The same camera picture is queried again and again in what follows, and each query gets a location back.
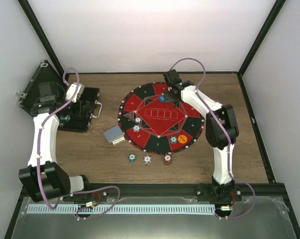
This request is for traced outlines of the blue small blind button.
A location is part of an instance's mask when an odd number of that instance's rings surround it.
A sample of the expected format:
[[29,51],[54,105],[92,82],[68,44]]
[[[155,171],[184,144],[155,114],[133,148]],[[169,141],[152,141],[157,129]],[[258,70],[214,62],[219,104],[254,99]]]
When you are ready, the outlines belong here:
[[160,95],[160,96],[158,97],[158,100],[159,100],[160,102],[165,102],[165,97],[164,97],[164,95]]

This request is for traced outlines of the green blue 50 chip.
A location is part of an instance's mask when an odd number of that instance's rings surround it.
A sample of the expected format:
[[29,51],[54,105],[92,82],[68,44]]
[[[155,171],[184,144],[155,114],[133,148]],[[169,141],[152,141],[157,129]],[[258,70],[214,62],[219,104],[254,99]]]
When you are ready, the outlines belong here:
[[140,117],[136,117],[135,118],[135,123],[140,123],[142,120],[141,120],[141,118]]

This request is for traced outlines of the orange big blind button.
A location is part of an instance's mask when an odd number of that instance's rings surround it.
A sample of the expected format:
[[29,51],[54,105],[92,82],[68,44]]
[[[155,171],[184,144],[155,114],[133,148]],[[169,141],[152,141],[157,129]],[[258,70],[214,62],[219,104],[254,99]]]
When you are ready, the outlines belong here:
[[182,143],[182,144],[186,144],[188,141],[187,136],[184,134],[179,135],[177,139],[178,139],[178,142]]

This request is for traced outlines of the blue orange 10 chip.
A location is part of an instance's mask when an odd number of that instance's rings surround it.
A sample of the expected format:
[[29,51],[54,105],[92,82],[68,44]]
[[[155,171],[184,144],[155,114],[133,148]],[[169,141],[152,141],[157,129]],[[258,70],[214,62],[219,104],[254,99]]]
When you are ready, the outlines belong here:
[[139,132],[140,129],[141,129],[141,128],[140,128],[139,125],[134,125],[134,126],[133,126],[133,131],[134,131],[134,132]]

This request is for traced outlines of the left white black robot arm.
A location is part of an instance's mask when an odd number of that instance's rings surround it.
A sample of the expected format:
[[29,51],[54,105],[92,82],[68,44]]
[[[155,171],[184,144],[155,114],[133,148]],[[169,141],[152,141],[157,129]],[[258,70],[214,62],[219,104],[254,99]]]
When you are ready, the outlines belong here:
[[58,165],[58,130],[87,132],[100,90],[73,83],[30,82],[19,104],[33,117],[34,140],[27,166],[18,177],[35,202],[75,193],[81,201],[92,197],[85,175],[69,176]]

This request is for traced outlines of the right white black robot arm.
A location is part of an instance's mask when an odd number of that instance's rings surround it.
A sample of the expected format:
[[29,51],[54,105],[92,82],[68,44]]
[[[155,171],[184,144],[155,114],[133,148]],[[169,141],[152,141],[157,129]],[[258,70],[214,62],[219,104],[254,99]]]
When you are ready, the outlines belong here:
[[202,93],[191,81],[182,81],[175,70],[163,74],[168,89],[164,92],[167,103],[187,103],[205,120],[205,136],[214,152],[212,195],[216,200],[226,199],[234,189],[232,157],[239,129],[231,105],[222,105]]

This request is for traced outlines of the chips inside case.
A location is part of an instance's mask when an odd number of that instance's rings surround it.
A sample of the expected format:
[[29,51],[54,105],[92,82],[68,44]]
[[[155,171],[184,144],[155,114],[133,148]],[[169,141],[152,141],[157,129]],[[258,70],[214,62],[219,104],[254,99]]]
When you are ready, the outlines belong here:
[[66,115],[66,116],[60,116],[60,117],[59,117],[59,120],[60,120],[60,123],[61,123],[61,124],[65,124],[65,123],[67,123],[67,122],[70,120],[70,116],[69,116],[69,115]]

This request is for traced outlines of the round red black poker mat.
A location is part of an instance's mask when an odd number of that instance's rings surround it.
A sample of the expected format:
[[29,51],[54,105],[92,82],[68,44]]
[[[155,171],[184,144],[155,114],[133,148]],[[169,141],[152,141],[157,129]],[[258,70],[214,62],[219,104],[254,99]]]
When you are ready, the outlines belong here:
[[[200,137],[204,117],[187,103],[160,102],[158,97],[167,90],[164,82],[138,86],[122,100],[118,109],[118,125],[125,139],[134,147],[154,154],[173,154],[189,148]],[[134,132],[133,126],[140,131]],[[186,144],[172,144],[172,136],[187,136]]]

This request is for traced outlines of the blue backed card deck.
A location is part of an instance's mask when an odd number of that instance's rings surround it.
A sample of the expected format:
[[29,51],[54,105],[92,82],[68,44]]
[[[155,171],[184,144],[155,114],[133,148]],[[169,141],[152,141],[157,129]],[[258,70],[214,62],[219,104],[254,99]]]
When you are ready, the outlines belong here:
[[109,143],[112,143],[113,145],[116,145],[125,140],[124,134],[118,125],[105,131],[104,136],[105,136],[106,140]]

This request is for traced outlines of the black poker case lid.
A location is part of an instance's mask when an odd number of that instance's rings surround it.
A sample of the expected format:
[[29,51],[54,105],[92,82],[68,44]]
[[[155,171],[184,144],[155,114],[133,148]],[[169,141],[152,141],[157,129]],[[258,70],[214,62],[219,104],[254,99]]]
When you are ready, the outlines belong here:
[[17,91],[15,94],[17,96],[19,106],[29,115],[31,115],[33,105],[40,102],[39,85],[43,83],[55,85],[61,98],[66,94],[67,86],[63,83],[62,78],[58,75],[48,60],[42,61],[28,82],[26,88],[23,91]]

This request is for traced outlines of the green blue chip stack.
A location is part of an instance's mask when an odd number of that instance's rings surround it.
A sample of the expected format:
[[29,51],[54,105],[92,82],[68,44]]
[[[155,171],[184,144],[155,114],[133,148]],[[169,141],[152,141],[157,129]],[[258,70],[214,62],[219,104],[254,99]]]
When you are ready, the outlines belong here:
[[135,162],[136,159],[137,159],[137,155],[136,155],[135,153],[130,153],[130,154],[128,155],[128,161],[129,161],[129,162]]

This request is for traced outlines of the black front mounting rail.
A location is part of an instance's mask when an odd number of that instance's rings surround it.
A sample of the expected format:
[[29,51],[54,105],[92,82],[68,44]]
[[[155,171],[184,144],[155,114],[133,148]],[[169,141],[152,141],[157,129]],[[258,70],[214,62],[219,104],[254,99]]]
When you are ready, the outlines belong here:
[[[91,183],[86,189],[94,190],[111,186],[112,184]],[[212,192],[212,184],[114,184],[120,189],[120,199],[125,197],[185,197],[197,198],[200,202],[225,202],[232,199],[230,193],[218,198]],[[256,196],[282,196],[288,197],[285,185],[283,183],[256,183],[251,184]],[[252,196],[251,189],[245,184],[236,184],[232,189],[235,201],[241,201],[242,197]],[[99,192],[101,201],[105,202],[108,198],[116,198],[118,192],[116,189],[102,189]],[[65,202],[86,202],[92,199],[98,199],[98,196],[90,194],[79,194],[64,196]]]

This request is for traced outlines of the light blue slotted rail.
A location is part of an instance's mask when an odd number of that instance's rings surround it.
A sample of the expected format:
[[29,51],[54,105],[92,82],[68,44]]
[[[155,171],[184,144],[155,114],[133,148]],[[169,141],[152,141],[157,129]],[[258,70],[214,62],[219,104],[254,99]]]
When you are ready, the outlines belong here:
[[[26,210],[27,214],[93,214],[99,215],[105,212],[109,205],[98,205],[93,209],[82,209],[78,204],[62,204],[55,210],[49,209],[44,204],[29,204]],[[214,205],[115,205],[109,214],[114,215],[155,215],[155,214],[169,214],[169,215],[213,215],[215,213]]]

